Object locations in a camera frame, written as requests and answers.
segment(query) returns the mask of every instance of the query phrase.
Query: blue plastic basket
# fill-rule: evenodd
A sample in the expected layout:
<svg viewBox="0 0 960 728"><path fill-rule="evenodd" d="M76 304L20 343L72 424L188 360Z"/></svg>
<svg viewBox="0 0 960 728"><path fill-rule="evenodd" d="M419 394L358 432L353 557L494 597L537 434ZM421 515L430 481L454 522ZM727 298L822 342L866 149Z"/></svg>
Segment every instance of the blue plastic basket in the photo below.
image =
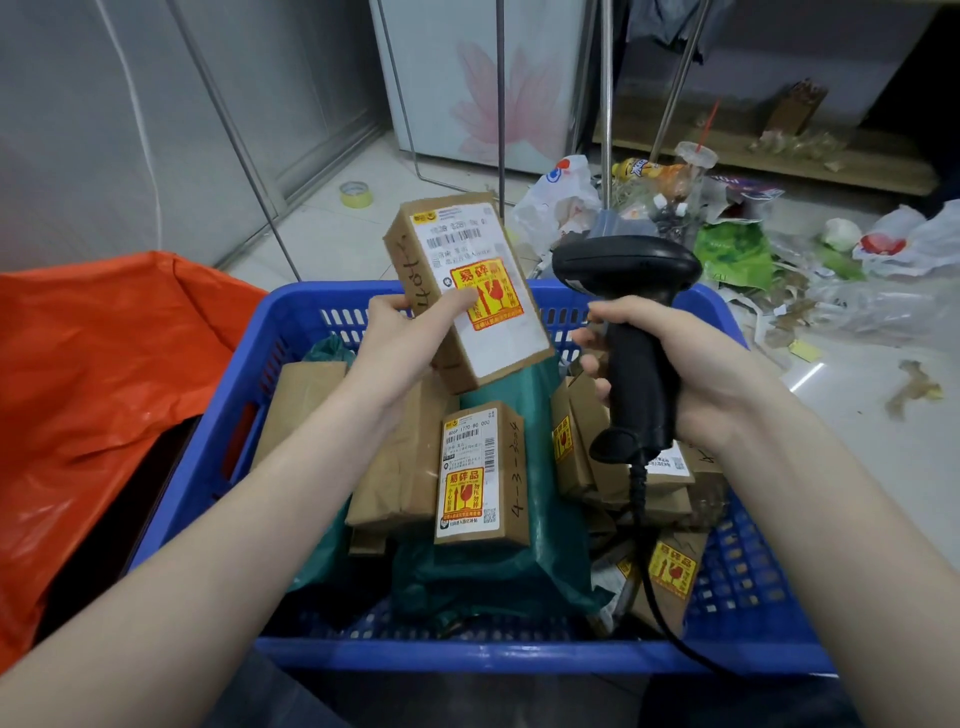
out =
<svg viewBox="0 0 960 728"><path fill-rule="evenodd" d="M543 322L564 360L579 351L569 333L587 313L587 297L556 281L531 281ZM278 288L253 314L239 348L171 478L136 567L210 507L250 467L280 367L338 333L360 344L371 296L400 292L397 282L295 283ZM743 343L720 298L697 285L677 297L683 308ZM281 667L485 672L697 671L665 642L575 642L562 619L547 623L492 618L453 640L395 626L389 603L335 633L307 623L301 638L261 638L257 647ZM742 672L833 672L780 565L743 506L710 535L687 617L686 637L712 660Z"/></svg>

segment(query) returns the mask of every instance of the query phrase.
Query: metal pole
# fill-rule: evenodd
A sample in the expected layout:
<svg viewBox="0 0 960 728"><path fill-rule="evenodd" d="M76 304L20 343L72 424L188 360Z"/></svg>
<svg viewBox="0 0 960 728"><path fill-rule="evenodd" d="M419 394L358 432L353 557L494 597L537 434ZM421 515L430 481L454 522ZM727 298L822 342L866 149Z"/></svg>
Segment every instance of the metal pole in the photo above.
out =
<svg viewBox="0 0 960 728"><path fill-rule="evenodd" d="M496 0L496 158L500 183L500 220L507 196L507 62L504 59L503 0Z"/></svg>
<svg viewBox="0 0 960 728"><path fill-rule="evenodd" d="M680 56L680 65L677 66L677 72L673 76L670 95L667 96L666 108L663 110L663 117L660 119L660 128L657 129L657 137L654 139L654 146L650 150L650 161L657 161L660 156L663 138L666 137L666 130L673 119L673 112L677 108L680 92L684 90L686 74L690 70L690 64L693 63L693 56L697 52L697 44L700 42L700 35L704 31L704 26L707 24L707 14L712 4L713 0L700 0L700 7L697 9L697 15L693 20L693 33L686 40L684 54Z"/></svg>
<svg viewBox="0 0 960 728"><path fill-rule="evenodd" d="M204 54L201 53L200 46L197 45L197 40L193 37L189 26L186 24L186 18L183 17L183 13L180 11L180 6L177 4L176 0L167 0L167 8L170 9L170 14L173 15L174 22L177 23L177 28L180 30L180 35L183 37L183 43L186 45L187 52L190 54L193 64L197 67L197 73L200 74L200 80L204 82L206 95L210 97L210 103L213 105L214 109L216 109L217 116L220 117L220 123L223 125L224 131L227 133L227 139L230 140L230 145L233 147L233 152L237 155L237 159L240 160L240 166L243 168L244 175L247 176L247 182L250 183L250 187L253 190L253 196L260 204L260 209L263 210L263 216L267 218L267 225L269 225L270 230L273 231L274 237L276 238L276 243L280 246L280 250L283 252L283 257L287 259L287 265L289 265L290 270L293 271L294 277L298 281L303 280L300 277L300 271L297 270L297 266L294 265L293 259L287 252L287 247L283 244L283 238L280 237L280 231L274 224L274 218L271 216L270 210L267 209L267 202L263 198L263 193L260 191L259 184L257 184L256 172L252 169L252 165L247 159L247 148L244 146L243 139L240 138L240 133L237 132L236 126L233 124L233 119L230 118L229 112L227 111L227 105L224 103L224 100L220 95L220 89L217 88L216 83L213 81L213 74L210 73L210 67L206 64Z"/></svg>
<svg viewBox="0 0 960 728"><path fill-rule="evenodd" d="M403 117L403 127L407 132L407 144L410 146L410 156L414 161L414 173L417 175L417 179L421 182L430 182L431 184L438 184L441 187L446 187L447 189L455 189L458 192L475 192L473 189L466 189L465 187L457 186L456 184L450 184L450 182L444 182L443 180L434 180L431 177L426 177L420 171L420 161L417 157L417 147L414 146L414 136L410 131L410 117L407 116L407 107L403 102L403 89L400 86L400 75L396 70L396 58L394 57L394 45L390 41L390 31L387 30L387 16L383 12L383 0L376 0L376 6L380 14L380 27L383 29L383 39L387 46L387 56L390 58L390 68L393 71L394 75L394 86L396 87L396 98L400 102L400 115ZM505 205L514 206L516 203L512 203L509 200L503 201Z"/></svg>
<svg viewBox="0 0 960 728"><path fill-rule="evenodd" d="M603 209L610 209L613 148L613 0L602 0L600 5L600 113L603 118L600 193Z"/></svg>

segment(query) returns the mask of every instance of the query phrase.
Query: wooden shelf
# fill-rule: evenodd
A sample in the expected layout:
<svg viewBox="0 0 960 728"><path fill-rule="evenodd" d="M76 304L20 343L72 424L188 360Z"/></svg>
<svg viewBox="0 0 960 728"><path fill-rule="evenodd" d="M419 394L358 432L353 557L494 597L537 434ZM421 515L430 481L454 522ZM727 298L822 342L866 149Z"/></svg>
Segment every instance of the wooden shelf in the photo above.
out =
<svg viewBox="0 0 960 728"><path fill-rule="evenodd" d="M613 102L613 146L649 152L653 147L664 101L617 94ZM709 112L700 104L680 102L663 143L663 153L672 155L679 141L700 138L696 122ZM720 157L720 164L756 169L809 180L838 182L922 197L933 191L937 175L921 158L916 146L896 134L854 130L845 150L833 156L843 166L831 172L821 161L751 152L748 147L763 127L759 111L724 109L721 104L713 121L707 146ZM599 124L593 140L601 140Z"/></svg>

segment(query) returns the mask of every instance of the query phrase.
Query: orange plastic bag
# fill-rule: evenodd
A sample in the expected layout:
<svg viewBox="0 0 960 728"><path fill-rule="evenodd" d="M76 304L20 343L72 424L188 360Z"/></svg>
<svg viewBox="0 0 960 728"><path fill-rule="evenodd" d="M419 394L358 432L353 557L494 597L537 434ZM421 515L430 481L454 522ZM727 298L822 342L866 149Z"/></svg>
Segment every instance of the orange plastic bag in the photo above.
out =
<svg viewBox="0 0 960 728"><path fill-rule="evenodd" d="M166 253L0 275L0 672L156 437L206 409L265 295Z"/></svg>

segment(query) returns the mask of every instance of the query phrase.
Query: pink flower decal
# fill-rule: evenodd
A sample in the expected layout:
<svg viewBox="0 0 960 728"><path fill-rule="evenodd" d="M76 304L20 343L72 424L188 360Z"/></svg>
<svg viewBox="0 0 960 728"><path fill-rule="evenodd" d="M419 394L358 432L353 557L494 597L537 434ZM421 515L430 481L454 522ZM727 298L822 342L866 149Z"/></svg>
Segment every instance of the pink flower decal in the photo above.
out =
<svg viewBox="0 0 960 728"><path fill-rule="evenodd" d="M496 64L470 41L457 44L457 55L473 99L459 101L450 108L450 114L468 134L460 151L487 164L496 164ZM556 68L553 61L531 66L521 48L514 52L505 99L508 147L527 141L549 159L563 156L566 119L557 104L560 76Z"/></svg>

